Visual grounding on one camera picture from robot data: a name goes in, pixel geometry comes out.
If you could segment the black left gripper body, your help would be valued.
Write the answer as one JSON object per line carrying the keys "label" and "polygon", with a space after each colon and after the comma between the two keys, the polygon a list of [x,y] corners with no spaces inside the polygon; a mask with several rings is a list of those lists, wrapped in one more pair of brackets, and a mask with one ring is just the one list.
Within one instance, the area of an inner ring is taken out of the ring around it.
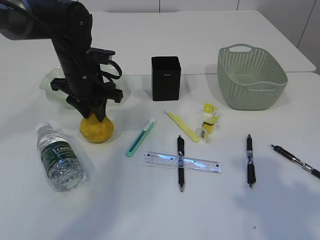
{"label": "black left gripper body", "polygon": [[62,91],[77,100],[87,101],[89,107],[93,102],[111,99],[120,103],[123,92],[117,89],[113,80],[122,76],[119,65],[112,60],[116,53],[112,50],[91,48],[84,56],[87,71],[78,66],[70,56],[59,55],[58,59],[64,73],[64,78],[54,78],[51,81],[53,91]]}

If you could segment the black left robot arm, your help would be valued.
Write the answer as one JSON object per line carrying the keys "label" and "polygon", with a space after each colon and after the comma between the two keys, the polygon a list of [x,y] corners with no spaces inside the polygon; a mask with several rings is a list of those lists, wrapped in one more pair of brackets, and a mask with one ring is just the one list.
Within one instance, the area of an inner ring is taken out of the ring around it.
{"label": "black left robot arm", "polygon": [[93,16],[74,0],[2,0],[0,33],[13,41],[50,39],[64,77],[50,82],[53,91],[87,119],[106,118],[108,100],[120,103],[115,81],[122,69],[112,60],[115,51],[92,47]]}

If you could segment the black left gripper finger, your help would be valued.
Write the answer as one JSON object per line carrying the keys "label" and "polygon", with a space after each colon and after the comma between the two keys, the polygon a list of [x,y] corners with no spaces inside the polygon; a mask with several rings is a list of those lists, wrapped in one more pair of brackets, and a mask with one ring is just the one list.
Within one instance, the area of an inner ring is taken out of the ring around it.
{"label": "black left gripper finger", "polygon": [[106,104],[107,99],[95,100],[92,103],[92,112],[99,122],[102,122],[106,118]]}
{"label": "black left gripper finger", "polygon": [[91,113],[89,103],[85,100],[78,100],[72,96],[66,98],[66,102],[73,106],[82,116],[87,119]]}

